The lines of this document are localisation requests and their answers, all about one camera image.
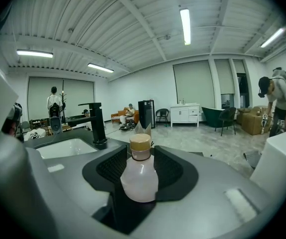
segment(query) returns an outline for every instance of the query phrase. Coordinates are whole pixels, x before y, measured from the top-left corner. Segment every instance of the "black cap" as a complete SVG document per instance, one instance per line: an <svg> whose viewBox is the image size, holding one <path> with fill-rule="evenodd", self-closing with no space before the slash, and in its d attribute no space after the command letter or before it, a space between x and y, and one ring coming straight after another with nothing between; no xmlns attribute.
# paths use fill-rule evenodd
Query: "black cap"
<svg viewBox="0 0 286 239"><path fill-rule="evenodd" d="M270 84L270 79L268 77L261 77L258 82L258 86L261 89L260 94L266 95L268 92L268 87Z"/></svg>

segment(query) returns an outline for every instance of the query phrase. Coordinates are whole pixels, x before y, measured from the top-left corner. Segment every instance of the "man wearing cap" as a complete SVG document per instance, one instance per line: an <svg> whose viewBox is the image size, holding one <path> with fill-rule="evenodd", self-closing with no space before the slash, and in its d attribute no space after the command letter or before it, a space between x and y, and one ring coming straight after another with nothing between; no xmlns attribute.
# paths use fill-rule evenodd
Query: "man wearing cap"
<svg viewBox="0 0 286 239"><path fill-rule="evenodd" d="M278 120L284 120L284 130L286 131L286 80L281 76L272 79L262 77L259 79L258 85L260 88L258 95L261 98L267 95L268 98L267 115L270 115L273 102L276 100L274 124L269 134L269 137L272 137L276 135Z"/></svg>
<svg viewBox="0 0 286 239"><path fill-rule="evenodd" d="M132 117L134 113L135 113L135 110L133 109L133 105L129 104L129 108L127 109L125 116L124 115L120 116L120 121L121 121L120 127L125 127L127 118Z"/></svg>

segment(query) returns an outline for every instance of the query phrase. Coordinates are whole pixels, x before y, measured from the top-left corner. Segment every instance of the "ceiling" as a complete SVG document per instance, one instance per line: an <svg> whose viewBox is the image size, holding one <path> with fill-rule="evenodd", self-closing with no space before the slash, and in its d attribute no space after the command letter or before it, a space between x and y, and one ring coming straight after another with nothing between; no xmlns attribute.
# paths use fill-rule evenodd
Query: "ceiling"
<svg viewBox="0 0 286 239"><path fill-rule="evenodd" d="M191 45L184 45L179 9L188 8ZM285 34L260 48L286 19L270 0L13 0L0 31L10 68L48 68L116 79L177 58L245 54L264 58ZM24 57L17 49L52 52ZM94 63L114 73L87 67Z"/></svg>

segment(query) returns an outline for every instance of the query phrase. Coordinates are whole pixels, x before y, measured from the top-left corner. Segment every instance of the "white cabinet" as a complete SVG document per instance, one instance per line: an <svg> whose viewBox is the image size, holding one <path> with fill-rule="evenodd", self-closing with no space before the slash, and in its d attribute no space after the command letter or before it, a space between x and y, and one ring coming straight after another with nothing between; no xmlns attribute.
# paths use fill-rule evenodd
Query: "white cabinet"
<svg viewBox="0 0 286 239"><path fill-rule="evenodd" d="M180 120L182 122L188 122L189 121L188 109L181 109L180 111L181 111Z"/></svg>
<svg viewBox="0 0 286 239"><path fill-rule="evenodd" d="M196 123L199 126L199 104L174 105L170 108L173 123Z"/></svg>
<svg viewBox="0 0 286 239"><path fill-rule="evenodd" d="M181 111L179 109L171 110L171 121L180 121Z"/></svg>

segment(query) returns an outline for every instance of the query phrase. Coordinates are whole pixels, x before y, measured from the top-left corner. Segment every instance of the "window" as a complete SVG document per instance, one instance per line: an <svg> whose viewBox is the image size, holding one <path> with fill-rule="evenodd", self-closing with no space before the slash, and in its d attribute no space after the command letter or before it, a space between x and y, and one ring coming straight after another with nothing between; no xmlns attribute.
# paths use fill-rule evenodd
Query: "window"
<svg viewBox="0 0 286 239"><path fill-rule="evenodd" d="M249 92L244 62L242 60L234 60L234 65L237 72L239 94L241 97L240 106L241 108L247 108L249 106Z"/></svg>
<svg viewBox="0 0 286 239"><path fill-rule="evenodd" d="M49 117L46 106L51 88L57 87L57 96L61 97L62 90L66 96L65 117L81 115L88 106L78 106L94 102L93 82L64 80L55 78L29 78L28 86L28 116L29 120L39 120Z"/></svg>
<svg viewBox="0 0 286 239"><path fill-rule="evenodd" d="M201 107L215 108L214 87L208 61L173 66L177 101L199 103Z"/></svg>
<svg viewBox="0 0 286 239"><path fill-rule="evenodd" d="M222 109L234 107L234 95L233 94L222 94Z"/></svg>
<svg viewBox="0 0 286 239"><path fill-rule="evenodd" d="M229 60L215 60L215 65L221 89L222 109L234 107L235 86Z"/></svg>

